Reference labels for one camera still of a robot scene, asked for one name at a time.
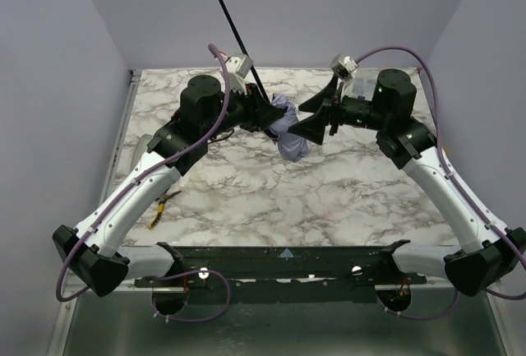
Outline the purple folding umbrella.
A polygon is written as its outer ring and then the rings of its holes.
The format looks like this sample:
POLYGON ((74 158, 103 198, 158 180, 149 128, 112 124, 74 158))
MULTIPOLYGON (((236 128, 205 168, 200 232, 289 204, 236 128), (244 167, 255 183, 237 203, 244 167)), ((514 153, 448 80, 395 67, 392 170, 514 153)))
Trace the purple folding umbrella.
MULTIPOLYGON (((234 20, 230 15, 226 3, 224 0, 218 0, 218 3, 228 22, 229 28, 233 33, 238 47, 241 49, 241 53, 244 55, 249 55, 246 45, 242 41, 242 37, 235 26, 234 20)), ((283 94, 273 94, 272 99, 270 99, 254 66, 251 66, 251 74, 255 79, 263 99, 284 112, 284 116, 282 118, 278 119, 267 129, 265 129, 265 134, 278 147, 279 153, 286 160, 298 162, 299 160, 305 158, 308 155, 307 141, 300 136, 295 136, 289 131, 289 128, 294 124, 295 121, 298 120, 296 107, 294 106, 293 102, 283 94)))

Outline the cream umbrella case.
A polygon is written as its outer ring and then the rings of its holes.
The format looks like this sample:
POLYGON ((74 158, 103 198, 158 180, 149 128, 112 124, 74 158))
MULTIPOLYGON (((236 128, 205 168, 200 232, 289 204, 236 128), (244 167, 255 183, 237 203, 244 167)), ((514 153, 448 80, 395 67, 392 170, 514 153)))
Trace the cream umbrella case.
POLYGON ((150 134, 144 134, 140 137, 131 156, 130 171, 133 171, 139 163, 141 156, 147 151, 147 146, 152 138, 153 136, 150 134))

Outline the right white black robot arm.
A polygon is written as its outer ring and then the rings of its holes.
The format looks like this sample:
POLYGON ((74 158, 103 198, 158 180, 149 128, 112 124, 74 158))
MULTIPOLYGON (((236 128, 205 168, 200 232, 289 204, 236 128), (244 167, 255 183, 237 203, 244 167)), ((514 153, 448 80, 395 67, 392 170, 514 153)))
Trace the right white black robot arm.
POLYGON ((317 145, 341 126, 376 132, 376 143, 431 199, 453 229, 458 247, 400 241, 386 248, 387 261, 401 273, 447 279, 460 293, 473 297, 510 273, 525 251, 524 229, 509 229, 455 174, 435 133, 413 117, 417 88, 399 69, 385 69, 376 78, 371 99, 344 94, 336 76, 300 105, 310 117, 289 132, 317 145))

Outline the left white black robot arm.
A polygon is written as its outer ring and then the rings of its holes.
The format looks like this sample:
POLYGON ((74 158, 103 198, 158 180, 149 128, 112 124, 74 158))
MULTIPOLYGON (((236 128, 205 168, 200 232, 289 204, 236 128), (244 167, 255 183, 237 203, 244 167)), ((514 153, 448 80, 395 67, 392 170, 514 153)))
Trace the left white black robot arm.
POLYGON ((218 79, 194 76, 180 95, 180 106, 158 129, 120 186, 75 227, 53 233, 62 261, 100 297, 124 280, 161 277, 181 258, 167 243, 124 248, 122 241, 150 205, 208 152, 209 141, 240 127, 263 132, 284 110, 261 97, 257 85, 247 93, 224 93, 218 79))

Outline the clear plastic organizer box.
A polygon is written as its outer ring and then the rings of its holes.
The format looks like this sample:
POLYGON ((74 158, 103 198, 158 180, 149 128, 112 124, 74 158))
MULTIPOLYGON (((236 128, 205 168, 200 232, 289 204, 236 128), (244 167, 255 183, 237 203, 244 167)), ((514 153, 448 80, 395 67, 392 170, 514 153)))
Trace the clear plastic organizer box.
POLYGON ((354 73, 351 96, 353 98, 370 101, 376 88, 376 81, 379 72, 378 69, 358 68, 354 73))

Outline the yellow handled pliers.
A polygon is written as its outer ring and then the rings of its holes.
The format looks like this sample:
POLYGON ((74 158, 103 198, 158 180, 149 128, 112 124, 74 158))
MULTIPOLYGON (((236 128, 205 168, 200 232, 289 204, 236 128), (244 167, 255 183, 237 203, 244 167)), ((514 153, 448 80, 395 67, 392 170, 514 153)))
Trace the yellow handled pliers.
POLYGON ((163 217, 167 201, 169 201, 176 195, 180 194, 181 192, 182 192, 181 190, 178 190, 175 192, 166 191, 159 196, 159 198, 157 199, 157 202, 158 202, 157 213, 154 219, 151 221, 151 223, 147 225, 147 229, 152 230, 159 224, 159 222, 161 221, 163 217))

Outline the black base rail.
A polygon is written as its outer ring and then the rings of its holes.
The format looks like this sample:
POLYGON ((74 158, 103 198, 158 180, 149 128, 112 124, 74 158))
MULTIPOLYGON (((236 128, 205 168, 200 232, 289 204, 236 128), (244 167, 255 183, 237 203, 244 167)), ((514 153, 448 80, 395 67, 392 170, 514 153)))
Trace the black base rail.
POLYGON ((391 247, 177 247, 186 279, 136 280, 155 294, 188 291, 190 303, 373 303, 376 291, 425 284, 390 259, 391 247))

